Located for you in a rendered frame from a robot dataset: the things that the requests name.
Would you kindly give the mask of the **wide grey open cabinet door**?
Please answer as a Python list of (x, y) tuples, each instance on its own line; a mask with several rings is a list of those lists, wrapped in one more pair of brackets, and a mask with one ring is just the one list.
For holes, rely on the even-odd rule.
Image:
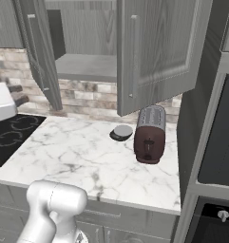
[[(117, 0), (117, 113), (125, 116), (193, 89), (213, 0)], [(132, 78), (131, 16), (140, 17), (138, 94)]]

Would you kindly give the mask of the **narrow grey open cabinet door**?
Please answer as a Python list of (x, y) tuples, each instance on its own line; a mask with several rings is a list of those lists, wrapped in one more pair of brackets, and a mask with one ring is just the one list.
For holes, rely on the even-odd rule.
[(44, 0), (12, 0), (31, 74), (54, 110), (62, 100)]

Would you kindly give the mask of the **black oven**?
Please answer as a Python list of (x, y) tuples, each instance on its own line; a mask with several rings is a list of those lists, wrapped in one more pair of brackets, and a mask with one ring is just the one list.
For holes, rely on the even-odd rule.
[(229, 217), (222, 222), (221, 210), (229, 213), (229, 200), (200, 196), (184, 243), (229, 243)]

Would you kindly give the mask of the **white oven knob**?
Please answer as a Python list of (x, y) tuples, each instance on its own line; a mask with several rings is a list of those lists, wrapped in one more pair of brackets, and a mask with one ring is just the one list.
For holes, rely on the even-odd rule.
[(226, 219), (229, 217), (229, 213), (225, 210), (221, 210), (218, 212), (218, 217), (221, 219), (222, 222), (225, 222)]

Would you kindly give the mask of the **grey base cabinet door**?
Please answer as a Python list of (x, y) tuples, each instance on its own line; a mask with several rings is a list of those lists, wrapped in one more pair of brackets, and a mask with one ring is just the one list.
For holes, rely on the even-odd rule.
[(171, 243), (170, 237), (104, 227), (105, 243)]
[(77, 226), (86, 235), (88, 243), (105, 243), (102, 226), (78, 221)]

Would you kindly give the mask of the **grey wall cabinet carcass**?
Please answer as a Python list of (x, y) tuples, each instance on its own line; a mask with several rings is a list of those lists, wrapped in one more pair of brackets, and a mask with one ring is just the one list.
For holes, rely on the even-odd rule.
[(116, 0), (45, 0), (58, 77), (114, 82)]

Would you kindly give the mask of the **black hob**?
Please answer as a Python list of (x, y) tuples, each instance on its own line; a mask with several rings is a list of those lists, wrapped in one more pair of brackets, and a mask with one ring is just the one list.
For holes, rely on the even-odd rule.
[(17, 114), (0, 121), (0, 167), (46, 119), (43, 116)]

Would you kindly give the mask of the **grey base cabinet under hob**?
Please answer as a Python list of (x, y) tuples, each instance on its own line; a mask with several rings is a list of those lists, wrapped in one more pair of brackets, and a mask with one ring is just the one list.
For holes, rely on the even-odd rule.
[(16, 243), (29, 216), (27, 189), (0, 184), (0, 243)]

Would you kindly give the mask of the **grey closed wall cabinet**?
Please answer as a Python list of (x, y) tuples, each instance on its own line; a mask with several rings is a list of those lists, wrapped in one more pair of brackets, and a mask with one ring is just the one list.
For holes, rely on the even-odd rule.
[(0, 0), (0, 48), (23, 48), (12, 0)]

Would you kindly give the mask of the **dark red toaster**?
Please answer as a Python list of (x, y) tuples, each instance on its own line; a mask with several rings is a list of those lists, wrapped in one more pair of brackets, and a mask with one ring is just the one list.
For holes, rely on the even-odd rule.
[(134, 135), (134, 153), (140, 163), (157, 164), (164, 152), (166, 114), (162, 106), (140, 110)]

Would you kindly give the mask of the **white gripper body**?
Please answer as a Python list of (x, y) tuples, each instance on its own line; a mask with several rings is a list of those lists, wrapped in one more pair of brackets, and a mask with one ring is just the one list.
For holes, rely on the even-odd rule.
[(5, 83), (0, 83), (0, 121), (14, 117), (18, 113), (17, 106)]

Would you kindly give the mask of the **grey wide drawer front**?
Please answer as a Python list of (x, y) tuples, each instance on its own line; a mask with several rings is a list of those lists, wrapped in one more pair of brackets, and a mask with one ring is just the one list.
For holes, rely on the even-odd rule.
[(130, 232), (157, 234), (170, 237), (170, 239), (173, 238), (179, 221), (178, 215), (102, 201), (90, 200), (86, 205), (86, 209), (114, 215), (121, 214), (121, 218), (82, 212), (77, 216), (79, 221)]

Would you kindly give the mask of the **black scale with grey plate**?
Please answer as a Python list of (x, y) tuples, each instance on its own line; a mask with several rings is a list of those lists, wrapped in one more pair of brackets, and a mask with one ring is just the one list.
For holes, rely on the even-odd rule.
[(110, 133), (109, 136), (116, 141), (125, 141), (130, 138), (133, 129), (128, 125), (118, 125)]

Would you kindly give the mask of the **grey tall oven cabinet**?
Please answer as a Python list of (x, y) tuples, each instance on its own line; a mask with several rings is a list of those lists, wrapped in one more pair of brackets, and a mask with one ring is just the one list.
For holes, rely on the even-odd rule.
[(229, 0), (213, 0), (197, 84), (181, 99), (181, 216), (172, 243), (184, 243), (200, 196), (229, 200), (229, 52), (220, 50), (228, 13)]

